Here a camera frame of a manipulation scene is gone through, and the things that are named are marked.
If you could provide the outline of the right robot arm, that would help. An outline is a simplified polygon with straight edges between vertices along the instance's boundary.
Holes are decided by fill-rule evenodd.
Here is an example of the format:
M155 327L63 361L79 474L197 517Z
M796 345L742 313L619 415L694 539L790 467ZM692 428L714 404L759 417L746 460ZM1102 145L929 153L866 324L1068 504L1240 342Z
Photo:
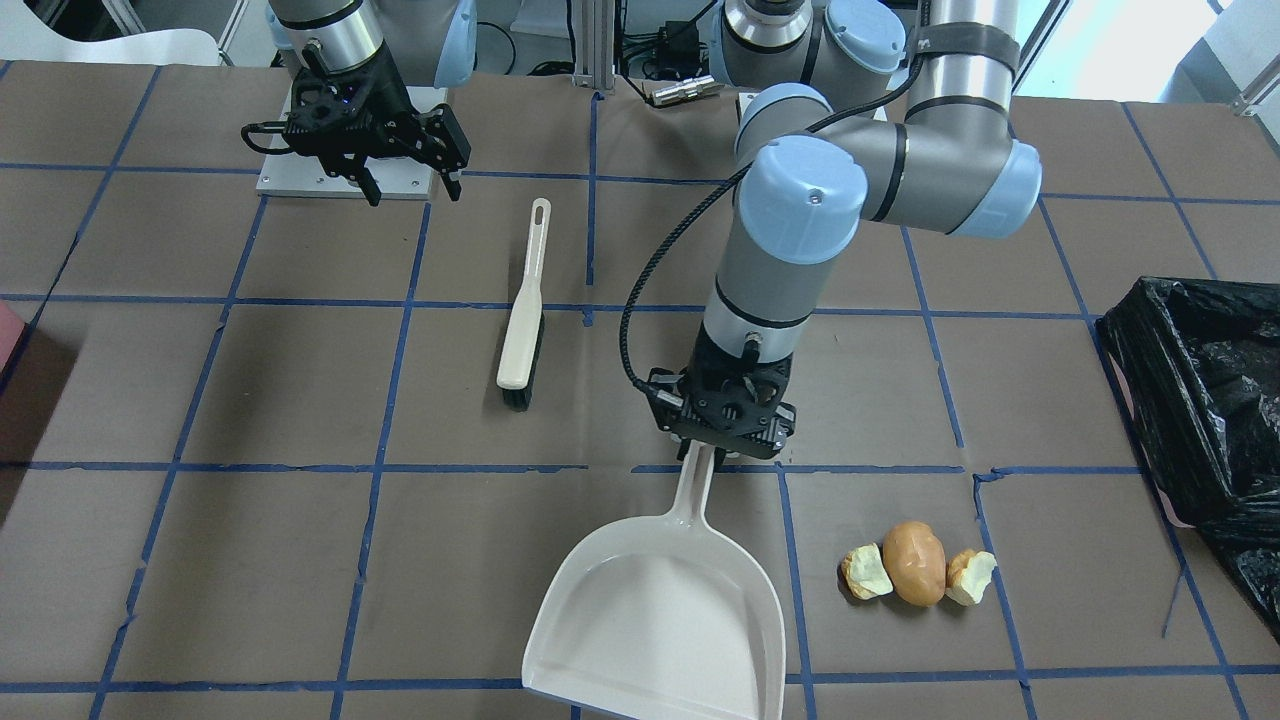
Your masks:
M244 145L266 156L317 159L325 176L357 187L376 206L381 190L366 163L408 158L434 169L449 200L462 193L471 145L447 102L413 105L396 63L410 50L434 88L454 88L474 73L474 1L271 1L301 65L280 120L248 123Z

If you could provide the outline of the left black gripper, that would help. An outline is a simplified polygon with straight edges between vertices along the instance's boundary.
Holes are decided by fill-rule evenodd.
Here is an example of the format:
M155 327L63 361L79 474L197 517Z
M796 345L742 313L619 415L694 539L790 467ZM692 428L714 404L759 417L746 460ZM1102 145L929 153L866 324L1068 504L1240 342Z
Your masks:
M722 448L723 465L776 457L796 425L795 406L783 401L794 359L763 363L759 355L756 333L741 337L732 354L701 327L685 369L650 370L645 395L657 425Z

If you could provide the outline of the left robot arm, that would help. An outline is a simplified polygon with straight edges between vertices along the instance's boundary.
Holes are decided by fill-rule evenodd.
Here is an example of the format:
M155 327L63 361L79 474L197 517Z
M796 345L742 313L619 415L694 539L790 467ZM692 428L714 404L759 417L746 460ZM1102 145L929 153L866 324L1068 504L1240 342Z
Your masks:
M719 1L714 81L754 92L735 172L710 193L733 218L687 365L631 375L655 425L689 448L776 457L803 329L863 222L1005 238L1041 192L1012 137L1015 1L922 1L908 29L878 1Z

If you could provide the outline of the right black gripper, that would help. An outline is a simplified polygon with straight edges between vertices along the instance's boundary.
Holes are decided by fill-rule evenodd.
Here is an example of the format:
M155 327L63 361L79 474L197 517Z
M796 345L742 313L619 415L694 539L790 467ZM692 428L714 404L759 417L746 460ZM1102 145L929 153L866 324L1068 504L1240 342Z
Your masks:
M352 70L319 74L302 68L291 86L284 120L248 123L241 138L256 152L316 158L329 176L344 174L371 208L381 201L366 165L389 150L433 168L451 201L463 192L461 177L471 145L447 102L417 113L390 55L375 55Z

